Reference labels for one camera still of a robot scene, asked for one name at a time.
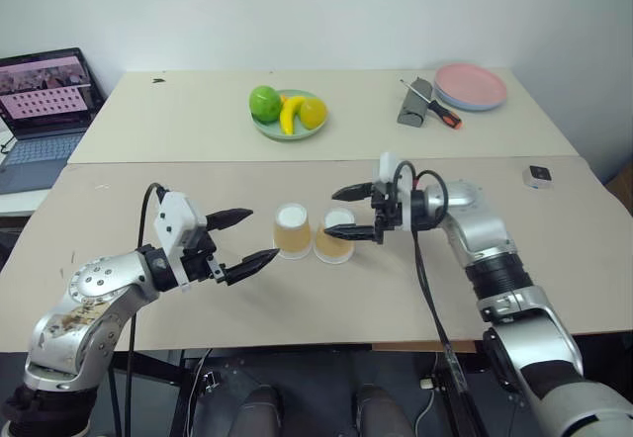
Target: black cable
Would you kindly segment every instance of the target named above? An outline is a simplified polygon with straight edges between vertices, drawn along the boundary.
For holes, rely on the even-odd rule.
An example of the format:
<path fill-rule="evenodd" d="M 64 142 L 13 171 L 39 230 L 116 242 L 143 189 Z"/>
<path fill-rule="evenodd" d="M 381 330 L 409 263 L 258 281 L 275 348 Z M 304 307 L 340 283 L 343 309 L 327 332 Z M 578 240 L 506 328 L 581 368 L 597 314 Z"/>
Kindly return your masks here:
<path fill-rule="evenodd" d="M 428 308 L 431 311 L 431 315 L 433 316 L 433 321 L 435 322 L 437 334 L 439 335 L 439 339 L 442 342 L 442 346 L 444 348 L 444 357 L 446 358 L 448 370 L 451 374 L 453 382 L 455 383 L 457 394 L 464 404 L 465 410 L 475 427 L 477 435 L 488 436 L 488 431 L 486 430 L 484 421 L 482 420 L 482 417 L 480 416 L 477 407 L 475 406 L 475 401 L 473 400 L 473 396 L 471 395 L 471 392 L 468 388 L 468 383 L 466 383 L 466 378 L 464 377 L 464 372 L 462 371 L 462 368 L 459 365 L 459 361 L 457 360 L 457 355 L 453 350 L 453 345 L 448 339 L 446 330 L 444 329 L 444 326 L 442 325 L 442 322 L 437 314 L 435 303 L 433 301 L 433 295 L 431 294 L 430 288 L 428 286 L 428 278 L 426 277 L 424 260 L 422 259 L 419 242 L 417 240 L 417 232 L 413 231 L 412 234 L 413 245 L 415 248 L 415 272 L 417 273 L 417 279 L 419 281 L 420 288 L 422 289 L 422 294 L 424 295 Z"/>
<path fill-rule="evenodd" d="M 112 402 L 112 414 L 115 421 L 115 435 L 121 437 L 121 412 L 119 411 L 119 396 L 117 394 L 117 382 L 115 370 L 110 364 L 108 367 L 108 382 L 110 384 L 110 401 Z"/>
<path fill-rule="evenodd" d="M 142 246 L 142 237 L 145 231 L 145 216 L 147 214 L 147 203 L 149 203 L 149 197 L 151 196 L 151 192 L 153 192 L 154 190 L 164 189 L 160 184 L 154 182 L 147 187 L 147 190 L 145 190 L 145 195 L 142 197 L 142 205 L 140 207 L 138 241 L 136 242 L 137 248 Z M 131 437 L 132 435 L 132 364 L 135 354 L 135 338 L 136 314 L 132 315 L 132 320 L 130 321 L 130 345 L 128 346 L 128 368 L 126 369 L 126 437 Z"/>
<path fill-rule="evenodd" d="M 394 172 L 394 179 L 392 180 L 392 185 L 389 192 L 389 200 L 392 202 L 392 206 L 394 209 L 398 207 L 398 180 L 400 179 L 400 173 L 405 167 L 408 167 L 408 169 L 411 171 L 411 177 L 415 177 L 415 167 L 411 162 L 409 162 L 408 160 L 403 160 L 398 164 L 398 166 L 396 167 L 396 171 Z"/>
<path fill-rule="evenodd" d="M 434 177 L 435 180 L 437 180 L 437 183 L 439 183 L 439 187 L 442 189 L 442 196 L 444 197 L 442 209 L 440 210 L 439 215 L 435 219 L 435 223 L 431 227 L 431 228 L 434 228 L 434 227 L 439 226 L 439 224 L 444 221 L 444 218 L 446 218 L 446 213 L 448 212 L 448 188 L 446 187 L 446 182 L 444 182 L 444 179 L 440 177 L 439 174 L 437 172 L 434 172 L 433 170 L 422 170 L 415 176 L 415 182 L 418 182 L 419 179 L 422 178 L 424 175 L 430 175 L 431 177 Z"/>
<path fill-rule="evenodd" d="M 442 189 L 443 204 L 442 209 L 435 219 L 435 222 L 431 224 L 430 228 L 437 227 L 446 217 L 446 213 L 448 211 L 448 189 L 446 187 L 446 183 L 436 172 L 432 170 L 423 170 L 419 174 L 415 175 L 415 171 L 410 166 L 411 171 L 413 172 L 413 176 L 415 177 L 415 181 L 419 181 L 419 179 L 424 175 L 430 175 L 437 180 Z M 444 325 L 437 314 L 437 309 L 435 308 L 435 302 L 433 300 L 433 295 L 430 290 L 430 286 L 428 284 L 428 278 L 426 277 L 426 268 L 424 267 L 424 260 L 422 259 L 422 251 L 419 247 L 419 240 L 417 237 L 417 231 L 411 232 L 413 236 L 413 248 L 415 255 L 415 272 L 417 274 L 417 280 L 419 281 L 420 288 L 422 289 L 422 294 L 424 295 L 424 299 L 426 300 L 426 304 L 428 305 L 428 309 L 431 312 L 433 317 L 433 321 L 435 323 L 435 328 L 437 330 L 437 334 L 439 336 L 440 341 L 442 342 L 442 347 L 444 348 L 444 357 L 446 359 L 446 363 L 448 365 L 448 369 L 450 375 L 455 383 L 455 388 L 457 390 L 458 396 L 460 397 L 462 403 L 464 404 L 465 410 L 468 413 L 471 422 L 475 427 L 475 431 L 478 435 L 488 436 L 488 431 L 486 430 L 486 426 L 475 406 L 475 401 L 470 393 L 468 388 L 468 384 L 466 382 L 466 378 L 464 377 L 464 373 L 459 365 L 459 361 L 457 360 L 457 355 L 453 349 L 453 346 L 448 338 L 448 334 L 444 329 Z"/>
<path fill-rule="evenodd" d="M 9 153 L 11 150 L 5 150 L 7 148 L 7 145 L 9 145 L 9 143 L 11 143 L 11 140 L 13 140 L 14 138 L 16 138 L 14 135 L 11 135 L 11 138 L 9 140 L 7 140 L 6 142 L 4 142 L 3 144 L 0 144 L 0 153 L 3 154 L 7 154 Z"/>
<path fill-rule="evenodd" d="M 519 397 L 516 398 L 516 401 L 514 402 L 514 407 L 512 409 L 512 416 L 510 417 L 510 423 L 507 426 L 507 437 L 510 437 L 512 435 L 512 428 L 514 427 L 514 417 L 516 417 L 516 410 L 518 408 L 518 400 Z"/>

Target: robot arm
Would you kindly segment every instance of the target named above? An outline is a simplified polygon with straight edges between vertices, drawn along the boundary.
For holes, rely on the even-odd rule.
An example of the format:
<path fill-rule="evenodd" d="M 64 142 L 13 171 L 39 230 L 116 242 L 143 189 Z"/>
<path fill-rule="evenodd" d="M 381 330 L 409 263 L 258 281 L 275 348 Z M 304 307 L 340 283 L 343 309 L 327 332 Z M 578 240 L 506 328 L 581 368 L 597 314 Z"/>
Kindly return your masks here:
<path fill-rule="evenodd" d="M 523 270 L 514 241 L 481 188 L 448 183 L 445 203 L 440 185 L 416 190 L 411 170 L 399 165 L 393 155 L 383 154 L 373 183 L 333 195 L 343 201 L 371 197 L 373 226 L 344 224 L 325 232 L 382 243 L 384 230 L 442 227 L 473 284 L 482 319 L 492 325 L 484 333 L 484 346 L 498 380 L 526 396 L 546 435 L 633 435 L 633 405 L 611 388 L 583 378 L 574 339 L 543 289 Z"/>
<path fill-rule="evenodd" d="M 154 229 L 162 247 L 146 245 L 84 265 L 60 302 L 36 325 L 24 383 L 3 406 L 11 421 L 7 435 L 82 435 L 121 331 L 139 309 L 161 292 L 187 290 L 195 280 L 235 284 L 278 252 L 260 251 L 227 268 L 216 260 L 208 231 L 232 226 L 252 211 L 234 209 L 205 217 L 182 193 L 162 190 L 158 197 Z"/>

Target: green apple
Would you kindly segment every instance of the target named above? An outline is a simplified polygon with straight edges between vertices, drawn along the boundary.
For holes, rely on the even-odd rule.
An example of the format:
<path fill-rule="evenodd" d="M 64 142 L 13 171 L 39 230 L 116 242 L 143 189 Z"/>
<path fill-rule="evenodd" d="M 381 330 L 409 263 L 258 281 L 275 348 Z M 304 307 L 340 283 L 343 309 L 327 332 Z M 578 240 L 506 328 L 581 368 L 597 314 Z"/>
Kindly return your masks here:
<path fill-rule="evenodd" d="M 250 92 L 248 107 L 253 117 L 264 124 L 274 123 L 281 113 L 281 97 L 270 86 L 257 86 Z"/>

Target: plate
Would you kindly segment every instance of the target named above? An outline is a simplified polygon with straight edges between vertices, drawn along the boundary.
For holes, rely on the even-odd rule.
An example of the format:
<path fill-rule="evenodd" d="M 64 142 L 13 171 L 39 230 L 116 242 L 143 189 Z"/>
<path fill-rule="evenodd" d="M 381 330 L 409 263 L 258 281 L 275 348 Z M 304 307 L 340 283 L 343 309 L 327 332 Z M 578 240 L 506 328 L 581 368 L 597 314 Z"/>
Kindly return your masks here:
<path fill-rule="evenodd" d="M 448 98 L 470 109 L 492 109 L 505 101 L 505 84 L 495 74 L 475 64 L 448 64 L 437 70 L 435 85 Z"/>
<path fill-rule="evenodd" d="M 448 94 L 442 91 L 440 87 L 437 86 L 437 84 L 435 85 L 435 94 L 437 95 L 439 99 L 444 101 L 446 104 L 450 104 L 454 108 L 461 109 L 462 111 L 489 111 L 490 109 L 494 109 L 500 106 L 500 104 L 503 104 L 503 103 L 500 103 L 500 104 L 491 104 L 491 105 L 486 105 L 486 106 L 484 105 L 478 106 L 474 104 L 462 103 L 454 98 L 451 98 Z"/>
<path fill-rule="evenodd" d="M 277 92 L 279 94 L 283 94 L 287 98 L 291 96 L 306 96 L 307 98 L 317 98 L 313 93 L 309 93 L 308 91 L 301 91 L 299 89 L 278 89 Z M 327 117 L 325 117 L 325 121 L 319 127 L 312 129 L 311 131 L 304 128 L 304 125 L 299 121 L 299 115 L 296 115 L 294 118 L 295 125 L 295 133 L 292 135 L 286 135 L 281 132 L 281 125 L 279 121 L 275 121 L 274 123 L 264 124 L 261 121 L 258 121 L 255 118 L 253 119 L 253 123 L 259 129 L 261 133 L 269 136 L 270 138 L 274 138 L 276 140 L 301 140 L 302 138 L 310 137 L 314 135 L 318 131 L 322 129 L 323 126 L 327 123 Z"/>

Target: orange screwdriver handle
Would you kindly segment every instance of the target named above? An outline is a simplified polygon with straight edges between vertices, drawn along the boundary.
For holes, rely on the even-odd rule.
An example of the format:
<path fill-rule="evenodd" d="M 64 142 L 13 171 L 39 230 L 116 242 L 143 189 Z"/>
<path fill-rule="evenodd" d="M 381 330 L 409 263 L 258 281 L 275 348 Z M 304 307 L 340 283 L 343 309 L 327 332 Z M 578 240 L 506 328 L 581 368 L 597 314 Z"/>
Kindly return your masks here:
<path fill-rule="evenodd" d="M 459 119 L 459 116 L 457 116 L 454 112 L 449 111 L 445 107 L 440 106 L 437 101 L 431 101 L 428 105 L 428 109 L 437 114 L 446 126 L 449 126 L 453 129 L 458 129 L 462 126 L 462 120 Z"/>

